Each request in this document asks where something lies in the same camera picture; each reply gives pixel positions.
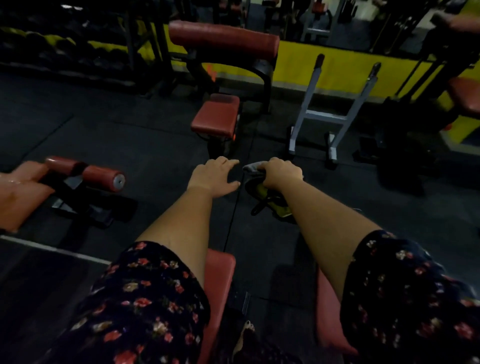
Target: person's arm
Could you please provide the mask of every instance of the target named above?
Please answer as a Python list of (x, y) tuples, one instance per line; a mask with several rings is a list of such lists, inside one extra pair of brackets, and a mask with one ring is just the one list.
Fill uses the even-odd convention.
[(240, 182), (227, 182), (228, 173), (238, 163), (236, 159), (219, 157), (197, 166), (187, 191), (137, 239), (159, 243), (173, 251), (202, 287), (212, 199), (238, 189)]
[(263, 165), (264, 185), (285, 197), (320, 269), (341, 300), (347, 269), (361, 240), (380, 227), (303, 180), (290, 161), (272, 158)]

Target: forearm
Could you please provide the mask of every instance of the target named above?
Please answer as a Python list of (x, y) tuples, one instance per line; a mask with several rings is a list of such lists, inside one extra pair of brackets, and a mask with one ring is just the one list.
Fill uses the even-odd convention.
[(203, 188), (188, 189), (137, 241), (162, 244), (173, 251), (204, 285), (212, 197)]
[(285, 179), (279, 189), (320, 269), (341, 299), (357, 245), (380, 227), (305, 181)]

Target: hand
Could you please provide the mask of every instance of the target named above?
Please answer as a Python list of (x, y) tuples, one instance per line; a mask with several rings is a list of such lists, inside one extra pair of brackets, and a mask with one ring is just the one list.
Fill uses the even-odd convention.
[(273, 157), (268, 162), (260, 165), (258, 169), (265, 170), (267, 173), (264, 186), (277, 191), (280, 191), (280, 185), (283, 181), (289, 179), (303, 180), (303, 173), (300, 167), (295, 166), (289, 160), (284, 161), (277, 157)]
[(227, 182), (228, 173), (239, 164), (238, 159), (228, 160), (226, 157), (210, 159), (205, 164), (198, 165), (190, 177), (187, 190), (200, 187), (206, 189), (212, 198), (225, 196), (240, 186), (240, 182)]

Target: floral print fabric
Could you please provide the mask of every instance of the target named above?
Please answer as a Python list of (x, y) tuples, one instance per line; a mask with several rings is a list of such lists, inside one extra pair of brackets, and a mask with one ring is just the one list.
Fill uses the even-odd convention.
[(480, 363), (480, 301), (417, 243), (369, 234), (348, 268), (343, 332), (366, 363)]
[(179, 258), (137, 242), (93, 285), (41, 363), (195, 363), (208, 299)]

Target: left hand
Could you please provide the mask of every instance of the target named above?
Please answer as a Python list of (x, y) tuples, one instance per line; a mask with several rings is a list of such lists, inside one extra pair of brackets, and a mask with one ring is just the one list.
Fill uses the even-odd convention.
[(238, 159), (229, 160), (226, 157), (210, 159), (205, 164), (198, 165), (190, 177), (187, 190), (200, 187), (206, 189), (212, 198), (225, 196), (234, 192), (240, 186), (239, 181), (227, 182), (228, 173), (239, 164)]

